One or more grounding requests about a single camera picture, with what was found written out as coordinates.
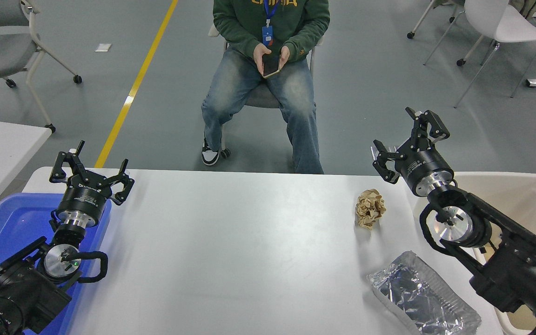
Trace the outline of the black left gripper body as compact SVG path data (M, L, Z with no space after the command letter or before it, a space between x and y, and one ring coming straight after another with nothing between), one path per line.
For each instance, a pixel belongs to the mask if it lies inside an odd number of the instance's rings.
M106 201L112 195L110 186L95 183L95 187L90 187L74 177L63 182L67 187L57 208L57 218L66 219L72 212L81 212L91 219L102 217Z

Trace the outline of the person's right hand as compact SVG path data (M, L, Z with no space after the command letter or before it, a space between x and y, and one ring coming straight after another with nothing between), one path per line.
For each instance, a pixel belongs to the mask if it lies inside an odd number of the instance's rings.
M253 59L255 61L256 68L262 75L264 74L264 62L262 58L264 57L264 55L268 55L271 53L272 51L268 49L268 47L266 47L266 45L264 44L256 45L253 51Z

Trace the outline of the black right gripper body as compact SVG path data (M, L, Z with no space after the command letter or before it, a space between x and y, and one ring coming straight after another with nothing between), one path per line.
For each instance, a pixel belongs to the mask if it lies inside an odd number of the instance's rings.
M454 171L434 146L425 146L421 150L404 143L397 152L403 158L395 161L394 169L410 189L426 189L426 182L423 180L443 181L448 184L455 177Z

